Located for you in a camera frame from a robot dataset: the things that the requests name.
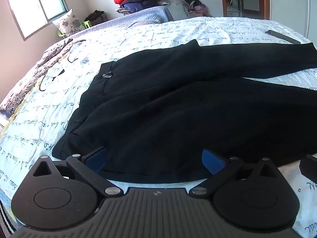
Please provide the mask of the dark tablet on bed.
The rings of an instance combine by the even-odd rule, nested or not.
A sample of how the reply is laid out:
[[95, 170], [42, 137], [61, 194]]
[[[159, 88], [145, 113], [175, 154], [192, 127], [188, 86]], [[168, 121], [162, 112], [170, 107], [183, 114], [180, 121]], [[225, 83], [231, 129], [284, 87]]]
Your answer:
[[295, 45], [298, 45], [298, 44], [301, 44], [301, 42], [289, 37], [289, 36], [286, 36], [286, 35], [283, 35], [279, 32], [276, 32], [276, 31], [273, 31], [273, 30], [268, 30], [265, 32], [266, 34], [270, 35], [270, 36], [273, 36], [275, 38], [278, 38], [278, 39], [281, 39], [281, 40], [284, 40], [284, 41], [287, 41], [291, 44], [295, 44]]

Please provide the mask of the white script-print quilt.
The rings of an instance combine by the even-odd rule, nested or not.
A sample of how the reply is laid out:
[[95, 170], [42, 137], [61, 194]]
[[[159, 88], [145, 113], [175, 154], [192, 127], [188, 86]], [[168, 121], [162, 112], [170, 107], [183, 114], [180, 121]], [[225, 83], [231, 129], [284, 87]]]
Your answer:
[[197, 17], [167, 23], [137, 20], [119, 25], [112, 20], [61, 41], [56, 62], [41, 77], [10, 118], [1, 136], [1, 234], [9, 237], [20, 224], [11, 199], [42, 156], [51, 156], [79, 100], [104, 62], [144, 49], [175, 47], [196, 40], [201, 46], [280, 43], [273, 30], [303, 44], [300, 33], [271, 20]]

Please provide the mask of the black bag near stool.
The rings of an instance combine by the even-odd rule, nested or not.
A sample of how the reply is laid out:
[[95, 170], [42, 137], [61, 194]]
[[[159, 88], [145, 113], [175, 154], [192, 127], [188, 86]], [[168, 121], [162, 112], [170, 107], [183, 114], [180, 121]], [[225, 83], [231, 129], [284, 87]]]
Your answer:
[[104, 11], [95, 10], [85, 18], [85, 22], [89, 21], [92, 26], [107, 22], [107, 15]]

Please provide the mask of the navy folded clothes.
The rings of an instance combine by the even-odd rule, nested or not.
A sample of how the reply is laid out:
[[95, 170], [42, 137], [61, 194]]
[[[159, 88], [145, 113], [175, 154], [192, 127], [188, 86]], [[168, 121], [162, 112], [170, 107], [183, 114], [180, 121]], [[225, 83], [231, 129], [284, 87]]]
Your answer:
[[158, 6], [157, 0], [124, 0], [120, 7], [131, 13]]

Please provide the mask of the floral white pillow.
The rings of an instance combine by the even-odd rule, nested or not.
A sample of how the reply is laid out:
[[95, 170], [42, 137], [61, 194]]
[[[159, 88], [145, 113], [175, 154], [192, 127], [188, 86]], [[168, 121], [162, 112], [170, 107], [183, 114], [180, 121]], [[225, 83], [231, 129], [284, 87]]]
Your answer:
[[58, 34], [62, 37], [74, 35], [85, 29], [85, 26], [74, 14], [72, 9], [60, 18], [53, 20], [53, 24], [57, 27]]

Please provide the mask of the patterned floral bedsheet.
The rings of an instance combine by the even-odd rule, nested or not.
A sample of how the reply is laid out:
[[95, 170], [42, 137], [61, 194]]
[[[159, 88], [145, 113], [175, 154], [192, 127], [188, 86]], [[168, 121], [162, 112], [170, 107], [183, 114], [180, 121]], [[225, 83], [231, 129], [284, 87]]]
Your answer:
[[71, 50], [71, 48], [84, 40], [66, 38], [49, 47], [41, 59], [19, 80], [1, 102], [1, 114], [11, 117], [26, 95], [32, 91], [41, 77]]

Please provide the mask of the window with teal frame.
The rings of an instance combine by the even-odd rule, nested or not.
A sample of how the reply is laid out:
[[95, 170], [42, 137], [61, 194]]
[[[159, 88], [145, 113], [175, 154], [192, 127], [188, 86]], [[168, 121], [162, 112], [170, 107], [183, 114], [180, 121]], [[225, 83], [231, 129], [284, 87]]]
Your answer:
[[24, 40], [68, 11], [65, 0], [7, 0]]

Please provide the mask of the grey clothes bundle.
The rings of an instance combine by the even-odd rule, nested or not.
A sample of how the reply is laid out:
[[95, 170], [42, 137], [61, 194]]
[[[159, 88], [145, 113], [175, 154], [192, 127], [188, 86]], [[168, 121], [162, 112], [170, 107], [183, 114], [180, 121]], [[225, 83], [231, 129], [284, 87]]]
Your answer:
[[169, 2], [167, 5], [174, 20], [183, 20], [190, 18], [190, 6], [184, 0], [166, 0]]

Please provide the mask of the black pants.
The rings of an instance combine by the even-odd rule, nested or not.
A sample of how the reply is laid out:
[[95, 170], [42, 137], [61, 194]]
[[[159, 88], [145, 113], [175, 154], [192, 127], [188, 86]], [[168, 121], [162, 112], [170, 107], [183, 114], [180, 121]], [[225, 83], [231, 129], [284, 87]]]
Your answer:
[[316, 66], [313, 44], [235, 44], [140, 51], [104, 63], [52, 155], [104, 147], [104, 178], [208, 178], [207, 149], [280, 167], [316, 153], [316, 92], [267, 79]]

